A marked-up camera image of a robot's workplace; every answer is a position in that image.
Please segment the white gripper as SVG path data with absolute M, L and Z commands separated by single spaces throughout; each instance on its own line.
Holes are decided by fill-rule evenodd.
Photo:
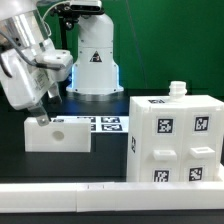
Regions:
M 29 112 L 36 118 L 38 125 L 48 125 L 50 118 L 45 108 L 36 104 L 46 92 L 50 104 L 60 104 L 62 99 L 58 83 L 45 70 L 27 65 L 14 49 L 2 53 L 0 58 L 9 73 L 7 76 L 0 67 L 0 83 L 10 105 L 16 110 L 31 107 Z

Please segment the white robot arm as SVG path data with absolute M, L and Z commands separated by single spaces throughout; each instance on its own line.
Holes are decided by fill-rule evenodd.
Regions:
M 78 56 L 57 49 L 40 5 L 58 15 L 66 30 L 78 28 Z M 86 100 L 103 100 L 123 91 L 113 59 L 114 25 L 101 0 L 0 0 L 0 85 L 10 105 L 27 109 L 41 126 L 50 123 L 42 105 L 47 95 L 61 101 L 58 84 Z

